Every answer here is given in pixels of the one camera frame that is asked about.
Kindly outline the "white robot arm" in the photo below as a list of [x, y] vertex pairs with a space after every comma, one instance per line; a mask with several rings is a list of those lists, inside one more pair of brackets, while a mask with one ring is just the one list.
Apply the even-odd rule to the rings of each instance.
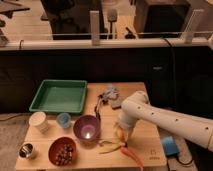
[[128, 134], [142, 119], [213, 152], [213, 120], [151, 106], [144, 91], [136, 91], [121, 103], [118, 125]]

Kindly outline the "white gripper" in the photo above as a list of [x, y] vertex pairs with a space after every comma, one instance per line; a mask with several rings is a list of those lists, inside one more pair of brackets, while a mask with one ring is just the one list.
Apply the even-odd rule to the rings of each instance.
[[[119, 126], [118, 124], [116, 124], [116, 125], [115, 125], [115, 134], [116, 134], [116, 129], [117, 129], [118, 127], [120, 127], [120, 126]], [[122, 130], [123, 130], [123, 132], [124, 132], [125, 140], [128, 140], [128, 139], [131, 137], [131, 135], [132, 135], [132, 130], [125, 130], [125, 129], [123, 129], [123, 128], [122, 128]]]

